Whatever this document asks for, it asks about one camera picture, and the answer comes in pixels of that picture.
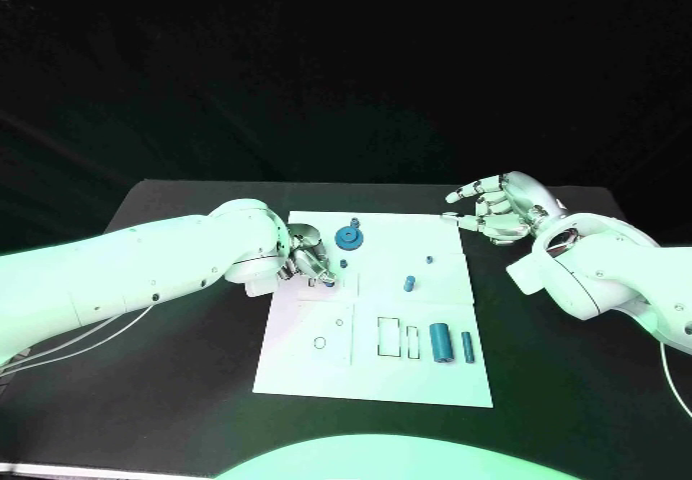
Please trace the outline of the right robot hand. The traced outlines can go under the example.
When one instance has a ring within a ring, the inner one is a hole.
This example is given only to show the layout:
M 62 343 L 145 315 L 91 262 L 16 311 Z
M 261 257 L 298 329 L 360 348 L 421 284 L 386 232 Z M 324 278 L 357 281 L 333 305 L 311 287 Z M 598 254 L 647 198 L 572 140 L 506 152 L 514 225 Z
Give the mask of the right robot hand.
M 480 233 L 494 245 L 512 245 L 536 237 L 569 211 L 548 188 L 529 175 L 513 171 L 458 187 L 445 197 L 454 204 L 474 200 L 474 213 L 444 212 L 440 217 L 460 230 Z

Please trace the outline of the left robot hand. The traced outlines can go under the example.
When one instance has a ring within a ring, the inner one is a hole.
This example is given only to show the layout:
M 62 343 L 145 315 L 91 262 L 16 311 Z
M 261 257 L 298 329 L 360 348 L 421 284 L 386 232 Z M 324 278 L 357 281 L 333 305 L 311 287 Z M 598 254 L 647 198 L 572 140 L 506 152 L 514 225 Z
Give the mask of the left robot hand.
M 329 257 L 318 230 L 308 224 L 287 225 L 288 240 L 281 243 L 288 253 L 284 265 L 278 270 L 278 277 L 290 280 L 304 276 L 308 285 L 321 283 L 327 287 L 336 284 L 336 275 L 329 268 Z

